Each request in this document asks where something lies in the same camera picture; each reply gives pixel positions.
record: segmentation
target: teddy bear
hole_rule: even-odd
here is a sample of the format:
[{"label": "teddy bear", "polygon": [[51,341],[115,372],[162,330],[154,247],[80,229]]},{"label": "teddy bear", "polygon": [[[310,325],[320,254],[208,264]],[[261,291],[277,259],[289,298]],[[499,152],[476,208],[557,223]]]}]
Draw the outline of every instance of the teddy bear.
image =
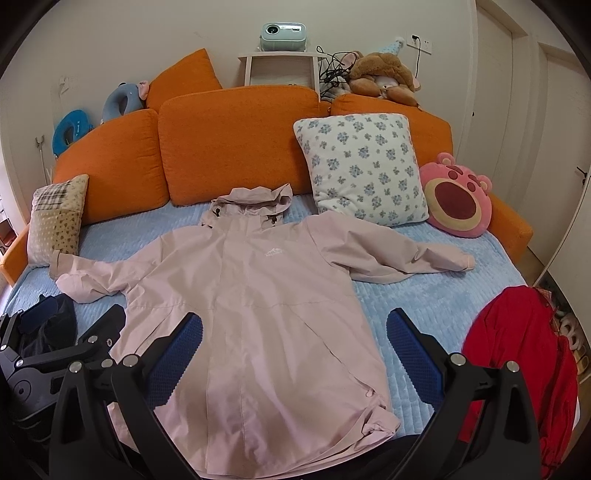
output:
[{"label": "teddy bear", "polygon": [[428,223],[464,238],[486,232],[492,217],[488,177],[456,165],[449,153],[440,153],[436,163],[427,163],[418,172],[429,208]]},{"label": "teddy bear", "polygon": [[352,93],[418,106],[414,92],[420,90],[420,83],[397,55],[374,52],[364,57],[358,51],[354,54],[357,59],[349,73]]}]

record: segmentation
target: white wall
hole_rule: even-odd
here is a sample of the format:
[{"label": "white wall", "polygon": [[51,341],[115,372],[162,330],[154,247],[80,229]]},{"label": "white wall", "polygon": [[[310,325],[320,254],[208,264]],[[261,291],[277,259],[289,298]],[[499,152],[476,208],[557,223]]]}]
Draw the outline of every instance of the white wall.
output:
[{"label": "white wall", "polygon": [[[241,85],[237,56],[256,48],[261,25],[270,21],[304,23],[309,50],[370,53],[399,35],[431,40],[433,55],[421,55],[418,98],[451,124],[457,149],[472,108],[472,15],[472,0],[61,0],[0,80],[0,139],[7,164],[14,164],[10,180],[22,191],[16,201],[27,221],[33,191],[44,184],[35,137],[45,135],[51,162],[53,128],[66,113],[82,108],[98,124],[120,82],[152,80],[202,47],[224,87]],[[410,47],[401,53],[412,71],[416,55]],[[61,77],[70,88],[60,96]]]}]

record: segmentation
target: jacket cuff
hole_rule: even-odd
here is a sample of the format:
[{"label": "jacket cuff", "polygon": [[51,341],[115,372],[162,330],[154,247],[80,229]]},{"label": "jacket cuff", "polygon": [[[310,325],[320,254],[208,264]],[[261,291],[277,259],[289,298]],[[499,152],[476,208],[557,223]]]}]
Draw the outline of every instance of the jacket cuff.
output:
[{"label": "jacket cuff", "polygon": [[464,271],[474,270],[476,266],[476,260],[474,259],[473,255],[468,255],[468,266],[464,269]]},{"label": "jacket cuff", "polygon": [[57,263],[59,261],[60,251],[54,250],[51,254],[51,260],[49,262],[49,278],[52,280],[57,280],[60,276],[59,269],[57,268]]}]

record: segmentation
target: pink bear pillow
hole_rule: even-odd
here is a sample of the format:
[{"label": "pink bear pillow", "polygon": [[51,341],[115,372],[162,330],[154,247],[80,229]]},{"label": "pink bear pillow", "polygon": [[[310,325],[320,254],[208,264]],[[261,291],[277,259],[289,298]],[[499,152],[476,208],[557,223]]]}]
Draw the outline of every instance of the pink bear pillow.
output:
[{"label": "pink bear pillow", "polygon": [[476,238],[486,231],[492,216],[488,177],[457,166],[449,153],[440,153],[437,163],[423,165],[419,175],[429,208],[427,222],[464,238]]}]

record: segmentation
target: blue neck pillow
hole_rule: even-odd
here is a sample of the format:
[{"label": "blue neck pillow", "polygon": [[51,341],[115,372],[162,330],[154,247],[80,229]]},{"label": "blue neck pillow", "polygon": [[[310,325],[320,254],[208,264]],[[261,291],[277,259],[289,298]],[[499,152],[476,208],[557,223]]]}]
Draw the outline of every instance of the blue neck pillow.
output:
[{"label": "blue neck pillow", "polygon": [[53,154],[59,157],[72,143],[84,137],[92,129],[93,126],[82,110],[68,113],[53,134]]},{"label": "blue neck pillow", "polygon": [[135,83],[123,83],[109,95],[103,108],[103,122],[144,108]]}]

